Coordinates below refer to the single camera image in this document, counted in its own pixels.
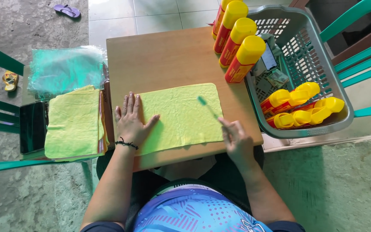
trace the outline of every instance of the laundry basket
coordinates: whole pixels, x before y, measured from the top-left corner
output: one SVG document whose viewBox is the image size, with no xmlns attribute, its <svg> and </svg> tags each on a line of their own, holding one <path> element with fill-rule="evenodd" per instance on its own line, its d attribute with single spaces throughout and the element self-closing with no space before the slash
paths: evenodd
<svg viewBox="0 0 371 232">
<path fill-rule="evenodd" d="M 257 23 L 257 34 L 270 33 L 275 36 L 276 44 L 282 50 L 277 62 L 281 66 L 281 71 L 290 78 L 282 88 L 291 91 L 305 82 L 316 82 L 320 85 L 321 92 L 305 104 L 331 96 L 345 102 L 341 112 L 333 113 L 321 124 L 293 130 L 278 130 L 266 122 L 260 107 L 260 102 L 277 88 L 264 76 L 254 77 L 252 72 L 249 72 L 245 81 L 260 128 L 272 137 L 292 139 L 333 133 L 348 127 L 354 117 L 352 104 L 309 15 L 298 8 L 265 5 L 250 10 L 247 18 Z"/>
</svg>

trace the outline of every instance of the smartphone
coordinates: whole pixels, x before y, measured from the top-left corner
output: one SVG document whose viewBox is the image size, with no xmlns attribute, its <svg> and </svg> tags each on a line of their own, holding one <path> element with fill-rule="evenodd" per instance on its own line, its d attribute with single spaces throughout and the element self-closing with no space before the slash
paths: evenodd
<svg viewBox="0 0 371 232">
<path fill-rule="evenodd" d="M 270 49 L 270 45 L 268 44 L 266 40 L 264 42 L 265 42 L 265 52 L 263 53 L 263 55 L 261 55 L 261 59 L 263 60 L 267 71 L 270 71 L 271 69 L 277 67 L 277 62 L 273 56 L 273 52 Z"/>
<path fill-rule="evenodd" d="M 47 134 L 47 107 L 35 102 L 19 107 L 19 145 L 21 154 L 44 149 Z"/>
</svg>

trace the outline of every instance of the green toothbrush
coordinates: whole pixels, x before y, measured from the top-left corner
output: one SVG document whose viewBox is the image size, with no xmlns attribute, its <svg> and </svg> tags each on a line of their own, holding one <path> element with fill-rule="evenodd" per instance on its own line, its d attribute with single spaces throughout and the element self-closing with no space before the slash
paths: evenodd
<svg viewBox="0 0 371 232">
<path fill-rule="evenodd" d="M 202 96 L 198 96 L 198 97 L 197 97 L 197 101 L 198 101 L 202 106 L 207 106 L 208 109 L 209 109 L 209 111 L 213 114 L 214 118 L 217 119 L 217 118 L 219 117 L 216 113 L 214 113 L 214 111 L 213 111 L 213 109 L 212 109 L 213 106 L 207 104 L 207 102 L 204 100 L 204 98 L 203 98 Z"/>
</svg>

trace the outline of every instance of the black bracelet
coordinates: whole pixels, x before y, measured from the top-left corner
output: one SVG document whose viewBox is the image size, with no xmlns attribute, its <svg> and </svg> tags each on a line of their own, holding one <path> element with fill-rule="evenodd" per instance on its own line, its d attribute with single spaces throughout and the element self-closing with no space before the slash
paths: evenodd
<svg viewBox="0 0 371 232">
<path fill-rule="evenodd" d="M 124 139 L 120 137 L 122 141 L 116 141 L 116 144 L 122 144 L 122 145 L 127 145 L 127 146 L 132 146 L 135 148 L 135 150 L 138 150 L 138 146 L 134 145 L 133 142 L 124 142 Z"/>
</svg>

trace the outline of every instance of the plastic wrap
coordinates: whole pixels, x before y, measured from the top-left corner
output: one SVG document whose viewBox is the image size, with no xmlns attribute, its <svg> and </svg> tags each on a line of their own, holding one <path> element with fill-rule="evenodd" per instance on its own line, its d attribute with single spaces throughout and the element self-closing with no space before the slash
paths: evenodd
<svg viewBox="0 0 371 232">
<path fill-rule="evenodd" d="M 96 46 L 32 50 L 28 90 L 39 95 L 59 95 L 108 82 L 106 50 Z"/>
</svg>

